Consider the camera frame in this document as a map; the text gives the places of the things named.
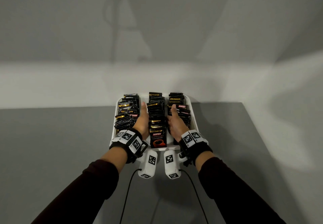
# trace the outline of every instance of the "gray table surface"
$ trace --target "gray table surface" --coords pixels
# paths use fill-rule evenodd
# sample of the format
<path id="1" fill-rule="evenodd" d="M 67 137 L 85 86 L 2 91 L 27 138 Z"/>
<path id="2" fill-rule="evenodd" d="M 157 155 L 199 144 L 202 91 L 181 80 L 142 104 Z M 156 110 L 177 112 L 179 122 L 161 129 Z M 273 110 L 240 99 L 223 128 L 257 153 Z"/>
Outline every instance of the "gray table surface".
<path id="1" fill-rule="evenodd" d="M 306 223 L 243 104 L 192 106 L 199 130 L 214 152 L 287 223 Z M 107 151 L 114 111 L 112 106 L 0 110 L 0 223 L 30 223 Z M 168 179 L 160 153 L 152 179 L 134 177 L 123 223 L 205 223 L 189 179 L 184 174 Z M 125 166 L 94 223 L 119 222 L 129 179 L 137 167 L 137 163 Z M 209 222 L 224 223 L 196 169 L 184 169 L 196 185 Z"/>

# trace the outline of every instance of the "dark long-sleeve shirt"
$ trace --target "dark long-sleeve shirt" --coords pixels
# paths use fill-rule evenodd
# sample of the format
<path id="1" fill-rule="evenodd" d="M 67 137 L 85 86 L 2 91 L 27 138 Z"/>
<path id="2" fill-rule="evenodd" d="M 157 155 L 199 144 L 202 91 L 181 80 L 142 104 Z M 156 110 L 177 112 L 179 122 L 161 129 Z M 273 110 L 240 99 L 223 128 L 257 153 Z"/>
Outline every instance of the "dark long-sleeve shirt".
<path id="1" fill-rule="evenodd" d="M 203 164 L 199 179 L 227 224 L 285 223 L 219 158 Z M 32 223 L 92 223 L 104 200 L 116 189 L 118 180 L 113 164 L 103 160 L 92 162 Z"/>

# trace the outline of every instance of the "black cable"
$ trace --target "black cable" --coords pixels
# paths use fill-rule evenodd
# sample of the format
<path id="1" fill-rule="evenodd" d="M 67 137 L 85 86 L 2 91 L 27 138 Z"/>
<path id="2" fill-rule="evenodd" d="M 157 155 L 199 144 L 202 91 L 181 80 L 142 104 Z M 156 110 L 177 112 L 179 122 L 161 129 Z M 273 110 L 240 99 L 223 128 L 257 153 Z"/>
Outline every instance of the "black cable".
<path id="1" fill-rule="evenodd" d="M 195 186 L 194 186 L 194 183 L 193 183 L 193 181 L 192 181 L 192 179 L 191 179 L 190 175 L 189 175 L 185 170 L 180 169 L 179 171 L 183 171 L 183 172 L 185 172 L 185 173 L 186 173 L 186 175 L 188 176 L 188 178 L 191 180 L 191 183 L 192 183 L 193 188 L 194 188 L 195 193 L 196 193 L 196 197 L 197 197 L 197 199 L 199 200 L 200 206 L 201 206 L 201 208 L 202 208 L 202 210 L 203 210 L 203 214 L 204 214 L 204 217 L 205 217 L 206 223 L 207 223 L 207 224 L 209 224 L 209 222 L 207 221 L 207 218 L 206 218 L 206 215 L 205 215 L 205 212 L 204 212 L 203 206 L 202 206 L 202 204 L 201 204 L 200 198 L 199 198 L 199 196 L 198 196 L 198 194 L 197 194 L 196 188 L 195 188 Z"/>
<path id="2" fill-rule="evenodd" d="M 135 175 L 135 173 L 136 173 L 138 170 L 141 170 L 141 169 L 136 169 L 136 170 L 134 171 L 134 173 L 132 174 L 131 178 L 130 178 L 130 182 L 129 182 L 129 186 L 128 186 L 128 191 L 127 191 L 126 199 L 125 199 L 125 201 L 124 201 L 123 210 L 122 210 L 122 214 L 121 214 L 121 218 L 120 218 L 120 224 L 121 224 L 121 221 L 122 221 L 124 208 L 126 207 L 126 202 L 127 202 L 127 198 L 128 198 L 128 193 L 129 193 L 129 189 L 130 189 L 131 180 L 132 180 L 133 176 Z"/>

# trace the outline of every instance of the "wristband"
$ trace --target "wristband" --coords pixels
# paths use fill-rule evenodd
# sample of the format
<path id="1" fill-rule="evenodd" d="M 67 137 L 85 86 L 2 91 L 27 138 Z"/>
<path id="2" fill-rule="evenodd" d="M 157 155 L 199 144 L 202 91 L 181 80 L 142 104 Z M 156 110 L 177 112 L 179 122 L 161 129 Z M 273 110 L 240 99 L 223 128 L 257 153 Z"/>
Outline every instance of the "wristband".
<path id="1" fill-rule="evenodd" d="M 212 151 L 209 142 L 197 130 L 189 130 L 182 135 L 179 145 L 189 161 L 195 165 L 196 158 L 205 151 Z"/>
<path id="2" fill-rule="evenodd" d="M 143 152 L 148 147 L 145 141 L 142 141 L 142 135 L 134 128 L 128 128 L 127 130 L 121 130 L 112 140 L 110 148 L 118 146 L 123 148 L 127 152 L 127 162 L 134 163 L 137 158 L 140 158 Z"/>

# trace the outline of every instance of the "person's left hand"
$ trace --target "person's left hand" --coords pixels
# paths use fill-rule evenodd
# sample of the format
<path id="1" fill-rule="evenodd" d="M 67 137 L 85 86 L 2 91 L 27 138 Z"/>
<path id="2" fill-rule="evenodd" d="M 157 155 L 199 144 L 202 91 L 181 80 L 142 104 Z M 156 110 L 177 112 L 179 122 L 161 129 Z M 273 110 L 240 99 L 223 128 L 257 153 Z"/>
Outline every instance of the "person's left hand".
<path id="1" fill-rule="evenodd" d="M 146 140 L 147 137 L 149 136 L 148 122 L 149 122 L 149 114 L 147 113 L 147 107 L 146 107 L 146 104 L 142 102 L 141 109 L 140 109 L 140 116 L 137 119 L 133 128 L 139 131 L 139 133 L 142 135 L 143 140 Z"/>

